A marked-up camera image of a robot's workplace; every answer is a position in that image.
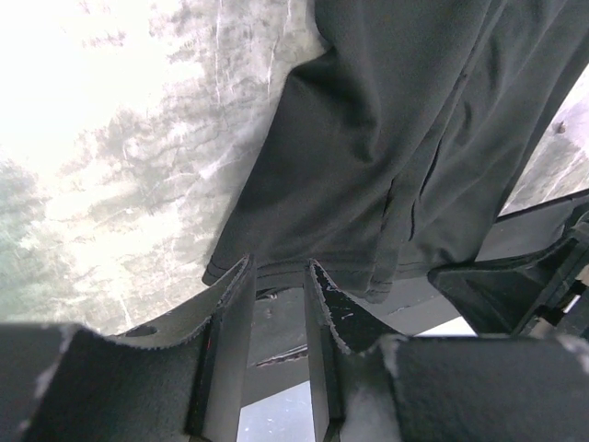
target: dark gray garment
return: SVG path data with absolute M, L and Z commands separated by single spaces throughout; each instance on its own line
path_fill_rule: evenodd
M 203 277 L 247 253 L 258 289 L 308 258 L 379 300 L 476 257 L 589 62 L 584 0 L 317 0 L 333 47 L 289 75 Z

